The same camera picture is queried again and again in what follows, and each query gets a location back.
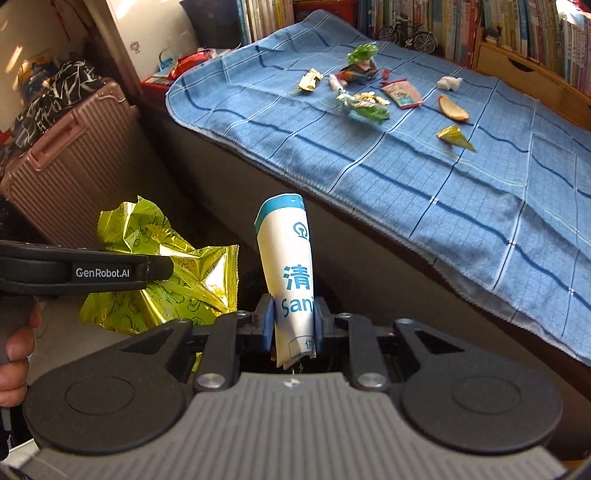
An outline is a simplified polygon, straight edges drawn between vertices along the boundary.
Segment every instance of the pink suitcase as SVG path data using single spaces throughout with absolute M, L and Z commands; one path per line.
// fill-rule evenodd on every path
M 0 192 L 52 244 L 98 248 L 101 210 L 140 195 L 165 215 L 181 195 L 142 133 L 137 110 L 113 80 L 11 160 Z

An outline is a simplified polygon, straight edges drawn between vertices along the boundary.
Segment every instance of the suitcase handle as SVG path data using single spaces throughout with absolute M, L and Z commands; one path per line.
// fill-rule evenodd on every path
M 74 112 L 66 114 L 51 127 L 29 150 L 29 159 L 36 170 L 42 170 L 62 148 L 82 133 L 84 126 Z

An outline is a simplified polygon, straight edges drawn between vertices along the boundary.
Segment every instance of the white paper cup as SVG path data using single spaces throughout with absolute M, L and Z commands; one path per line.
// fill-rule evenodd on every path
M 262 204 L 256 239 L 267 289 L 275 300 L 277 366 L 316 356 L 314 281 L 308 220 L 300 195 L 286 193 Z

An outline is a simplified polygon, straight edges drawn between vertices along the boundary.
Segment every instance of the chinese character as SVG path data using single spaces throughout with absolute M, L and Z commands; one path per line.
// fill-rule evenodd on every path
M 284 270 L 283 278 L 287 278 L 287 290 L 291 290 L 292 283 L 295 283 L 296 288 L 310 289 L 310 274 L 307 267 L 298 264 L 295 267 L 285 267 Z

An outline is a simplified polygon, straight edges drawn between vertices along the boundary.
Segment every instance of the human hand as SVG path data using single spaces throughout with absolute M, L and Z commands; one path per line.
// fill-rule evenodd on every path
M 29 325 L 19 328 L 6 342 L 6 353 L 12 363 L 0 367 L 0 407 L 14 407 L 20 404 L 27 393 L 27 357 L 35 349 L 36 329 L 41 325 L 41 304 L 35 300 L 29 315 Z

